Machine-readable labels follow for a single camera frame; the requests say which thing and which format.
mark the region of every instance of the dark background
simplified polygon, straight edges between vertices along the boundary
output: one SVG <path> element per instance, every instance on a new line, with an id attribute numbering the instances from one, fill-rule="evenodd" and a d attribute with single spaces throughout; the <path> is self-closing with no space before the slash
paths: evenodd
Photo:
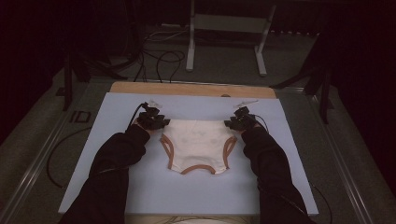
<path id="1" fill-rule="evenodd" d="M 0 2 L 0 100 L 3 142 L 51 86 L 69 49 L 94 59 L 136 49 L 135 22 L 189 23 L 185 0 Z M 358 127 L 380 171 L 396 194 L 396 3 L 282 2 L 272 30 L 316 35 L 305 65 L 332 59 L 332 84 Z M 198 12 L 260 15 L 258 1 L 197 1 Z"/>

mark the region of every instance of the wire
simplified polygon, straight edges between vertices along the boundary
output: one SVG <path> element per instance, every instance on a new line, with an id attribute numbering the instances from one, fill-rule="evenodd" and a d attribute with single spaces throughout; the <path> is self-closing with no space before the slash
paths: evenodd
<path id="1" fill-rule="evenodd" d="M 259 119 L 261 119 L 262 120 L 262 122 L 264 123 L 264 125 L 265 125 L 265 130 L 267 130 L 267 132 L 268 133 L 270 133 L 270 130 L 268 129 L 268 126 L 267 126 L 267 123 L 265 122 L 265 120 L 262 118 L 262 117 L 260 117 L 260 116 L 258 116 L 258 115 L 254 115 L 255 117 L 258 117 Z"/>
<path id="2" fill-rule="evenodd" d="M 285 203 L 288 203 L 291 207 L 296 209 L 298 212 L 300 212 L 304 216 L 309 217 L 309 215 L 305 211 L 303 211 L 303 209 L 301 209 L 298 204 L 296 204 L 295 202 L 293 202 L 289 198 L 285 197 L 284 195 L 273 193 L 273 192 L 270 192 L 270 191 L 267 191 L 267 190 L 261 189 L 261 188 L 259 188 L 259 190 L 263 191 L 264 193 L 269 194 L 271 196 L 277 197 L 278 199 L 281 199 L 282 201 L 284 201 Z"/>
<path id="3" fill-rule="evenodd" d="M 314 184 L 312 184 L 309 180 L 308 180 L 308 183 L 312 186 L 312 188 L 314 188 L 320 194 L 320 196 L 323 198 L 324 202 L 326 203 L 327 208 L 329 209 L 329 216 L 330 216 L 329 223 L 332 224 L 332 209 L 330 208 L 329 202 L 327 202 L 326 197 L 322 194 L 322 192 Z"/>
<path id="4" fill-rule="evenodd" d="M 155 56 L 155 55 L 149 53 L 149 51 L 162 52 L 163 54 L 161 54 L 160 56 Z M 180 50 L 168 51 L 168 50 L 149 50 L 149 49 L 144 49 L 143 52 L 146 53 L 148 56 L 157 59 L 156 73 L 157 73 L 157 77 L 158 77 L 158 79 L 160 80 L 161 83 L 163 83 L 163 79 L 162 79 L 161 74 L 160 74 L 160 62 L 177 63 L 177 68 L 172 72 L 171 76 L 169 77 L 169 82 L 172 83 L 173 76 L 175 75 L 177 70 L 180 68 L 181 62 L 186 57 L 185 54 L 182 51 L 180 51 Z M 165 60 L 165 59 L 163 59 L 163 57 L 165 55 L 167 55 L 167 54 L 173 54 L 174 56 L 176 56 L 176 59 L 175 60 Z"/>
<path id="5" fill-rule="evenodd" d="M 91 128 L 92 128 L 92 127 L 88 127 L 88 128 L 85 128 L 85 129 L 76 131 L 76 132 L 74 132 L 74 133 L 70 133 L 70 134 L 67 135 L 65 138 L 63 138 L 61 141 L 59 141 L 59 142 L 52 148 L 52 150 L 51 150 L 51 152 L 50 152 L 50 154 L 49 154 L 49 157 L 47 158 L 47 169 L 46 169 L 46 170 L 47 170 L 47 176 L 48 176 L 49 180 L 50 180 L 55 186 L 57 186 L 58 188 L 60 188 L 60 189 L 66 189 L 67 185 L 63 186 L 63 185 L 59 184 L 58 182 L 56 182 L 56 181 L 52 178 L 52 176 L 51 176 L 51 174 L 50 174 L 50 159 L 52 158 L 53 153 L 54 153 L 55 150 L 58 148 L 58 146 L 59 146 L 62 142 L 64 142 L 66 139 L 68 139 L 69 137 L 72 137 L 72 136 L 75 135 L 75 134 L 78 134 L 78 133 L 82 133 L 82 132 L 84 132 L 84 131 L 87 131 L 87 130 L 89 130 L 89 129 L 91 129 Z"/>
<path id="6" fill-rule="evenodd" d="M 169 31 L 169 32 L 166 32 L 166 31 L 163 31 L 163 32 L 156 32 L 156 33 L 153 33 L 153 34 L 149 35 L 147 41 L 161 42 L 161 41 L 169 40 L 169 39 L 171 39 L 171 38 L 173 38 L 173 37 L 175 37 L 175 36 L 178 36 L 178 35 L 182 35 L 182 34 L 184 34 L 184 33 L 187 33 L 187 31 L 188 31 L 188 30 L 176 31 L 176 32 L 174 32 L 174 31 Z M 170 35 L 170 36 L 168 36 L 168 37 L 166 37 L 166 38 L 164 38 L 164 39 L 151 39 L 153 36 L 158 35 L 158 34 L 174 34 L 174 35 Z"/>
<path id="7" fill-rule="evenodd" d="M 136 116 L 137 111 L 138 111 L 138 110 L 140 109 L 140 107 L 142 107 L 142 106 L 143 106 L 143 104 L 140 104 L 140 105 L 137 107 L 137 109 L 134 111 L 134 114 L 132 115 L 131 121 L 129 121 L 128 127 L 131 126 L 131 124 L 134 122 L 134 117 Z"/>
<path id="8" fill-rule="evenodd" d="M 139 70 L 136 73 L 136 76 L 134 77 L 134 82 L 136 82 L 137 78 L 139 77 L 140 73 L 143 71 L 143 81 L 146 79 L 146 66 L 145 66 L 145 55 L 143 54 L 143 51 L 139 53 L 139 58 L 138 62 L 140 64 Z"/>
<path id="9" fill-rule="evenodd" d="M 264 128 L 265 131 L 267 131 L 268 133 L 270 133 L 269 130 L 268 130 L 267 123 L 265 122 L 265 120 L 264 120 L 262 117 L 260 117 L 260 116 L 258 116 L 258 115 L 253 115 L 254 117 L 259 117 L 259 118 L 262 120 L 262 122 L 264 122 L 265 127 L 264 127 L 260 122 L 258 122 L 256 119 L 254 119 L 253 117 L 251 117 L 250 115 L 245 115 L 245 116 L 246 116 L 247 118 L 249 118 L 249 119 L 255 121 L 255 122 L 256 122 L 257 124 L 259 124 L 262 128 Z"/>

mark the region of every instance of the light blue board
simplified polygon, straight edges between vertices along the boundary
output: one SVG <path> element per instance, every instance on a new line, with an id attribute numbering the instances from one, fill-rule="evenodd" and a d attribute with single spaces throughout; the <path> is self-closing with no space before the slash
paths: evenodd
<path id="1" fill-rule="evenodd" d="M 293 183 L 303 195 L 308 214 L 318 213 L 279 100 L 132 93 L 106 95 L 64 195 L 60 213 L 64 213 L 78 196 L 99 147 L 112 134 L 123 133 L 136 108 L 150 100 L 163 106 L 160 114 L 167 119 L 198 120 L 227 120 L 233 116 L 235 105 L 259 100 L 247 106 L 250 113 L 265 119 L 270 134 L 288 156 Z M 146 144 L 146 155 L 130 170 L 125 213 L 211 216 L 260 213 L 256 176 L 243 154 L 245 144 L 239 134 L 235 134 L 238 142 L 229 156 L 229 170 L 220 175 L 212 175 L 207 170 L 181 175 L 167 169 L 168 157 L 159 141 L 161 133 L 159 130 L 151 136 Z"/>

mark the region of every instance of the metal frame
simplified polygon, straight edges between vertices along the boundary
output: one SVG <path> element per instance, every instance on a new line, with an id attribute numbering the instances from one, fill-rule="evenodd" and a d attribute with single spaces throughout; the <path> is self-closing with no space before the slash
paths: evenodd
<path id="1" fill-rule="evenodd" d="M 259 68 L 259 75 L 265 77 L 267 70 L 262 57 L 265 40 L 270 31 L 271 22 L 274 17 L 276 6 L 272 5 L 268 17 L 266 19 L 255 19 L 245 17 L 227 17 L 227 16 L 212 16 L 195 14 L 195 0 L 191 0 L 191 14 L 190 14 L 190 43 L 187 54 L 186 70 L 191 72 L 194 67 L 195 54 L 195 29 L 221 30 L 221 31 L 237 31 L 262 34 L 262 40 L 258 46 L 254 48 L 256 61 Z"/>
<path id="2" fill-rule="evenodd" d="M 82 97 L 86 87 L 87 87 L 86 84 L 78 85 L 75 91 L 75 97 L 78 100 Z M 40 176 L 41 171 L 45 167 L 46 160 L 50 154 L 50 151 L 55 146 L 56 141 L 59 139 L 59 136 L 63 131 L 64 125 L 71 117 L 74 108 L 77 106 L 78 100 L 70 102 L 69 104 L 70 106 L 68 106 L 68 109 L 62 112 L 62 114 L 58 118 L 58 121 L 52 128 L 47 140 L 38 151 L 37 155 L 35 156 L 35 159 L 27 168 L 26 172 L 24 173 L 21 179 L 21 182 L 18 184 L 11 198 L 8 200 L 6 206 L 2 210 L 2 213 L 0 214 L 1 224 L 11 222 L 12 219 L 20 211 L 21 207 L 23 206 L 23 203 L 25 202 L 30 191 L 35 185 L 35 182 Z"/>
<path id="3" fill-rule="evenodd" d="M 318 105 L 319 101 L 316 96 L 306 96 L 309 104 L 311 105 L 311 109 L 314 111 L 315 119 L 321 127 L 324 136 L 326 137 L 327 142 L 330 145 L 330 150 L 332 153 L 332 159 L 335 163 L 335 168 L 340 175 L 341 181 L 346 188 L 346 193 L 349 197 L 349 200 L 355 210 L 356 217 L 358 218 L 361 224 L 372 224 L 373 219 L 365 205 L 365 202 L 361 196 L 361 191 L 358 188 L 357 183 L 355 182 L 352 174 L 347 168 L 347 163 L 345 162 L 339 147 L 337 146 L 334 137 L 332 135 L 332 131 L 323 123 L 322 117 L 318 113 Z"/>

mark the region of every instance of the metal stand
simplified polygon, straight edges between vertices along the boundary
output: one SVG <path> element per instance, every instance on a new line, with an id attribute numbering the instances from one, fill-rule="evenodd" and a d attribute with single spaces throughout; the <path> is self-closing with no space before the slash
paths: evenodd
<path id="1" fill-rule="evenodd" d="M 262 50 L 270 31 L 275 10 L 276 6 L 271 6 L 266 19 L 195 14 L 195 1 L 191 0 L 190 44 L 187 54 L 186 70 L 191 72 L 194 67 L 195 29 L 259 33 L 262 34 L 262 41 L 254 48 L 254 53 L 256 55 L 257 65 L 259 68 L 259 75 L 261 77 L 265 77 L 267 75 L 267 71 L 262 57 Z"/>

